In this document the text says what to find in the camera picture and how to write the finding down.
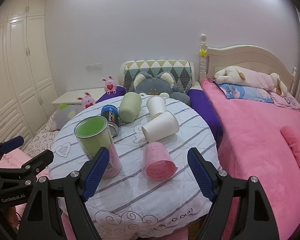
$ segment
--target blue pillowcase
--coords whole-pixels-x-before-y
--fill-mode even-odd
[[[217,84],[227,98],[249,99],[266,103],[273,103],[269,93],[261,88],[246,87],[233,84]]]

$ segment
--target light green cup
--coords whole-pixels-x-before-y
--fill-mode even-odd
[[[123,122],[133,122],[140,113],[141,96],[135,92],[126,93],[119,106],[119,118]]]
[[[92,116],[79,122],[74,128],[74,134],[89,160],[101,147],[110,149],[113,145],[107,119],[103,116]]]

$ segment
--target red heart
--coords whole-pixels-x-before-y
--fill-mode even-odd
[[[89,106],[93,106],[93,103],[86,105],[86,108],[88,108]]]

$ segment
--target wooden floor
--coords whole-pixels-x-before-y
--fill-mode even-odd
[[[203,216],[196,221],[193,221],[187,225],[189,235],[188,235],[188,240],[195,240],[195,237],[197,236],[203,222],[206,216]],[[155,238],[141,238],[139,237],[137,240],[155,240]]]

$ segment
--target bedpost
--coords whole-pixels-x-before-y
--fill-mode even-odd
[[[290,92],[289,92],[290,94],[293,94],[294,82],[296,80],[296,70],[297,70],[297,68],[293,67],[293,72],[292,72],[293,81],[292,81],[291,86],[290,86]]]
[[[207,75],[207,50],[208,46],[206,44],[207,36],[201,34],[201,45],[200,45],[200,69],[199,69],[199,83],[201,83]]]

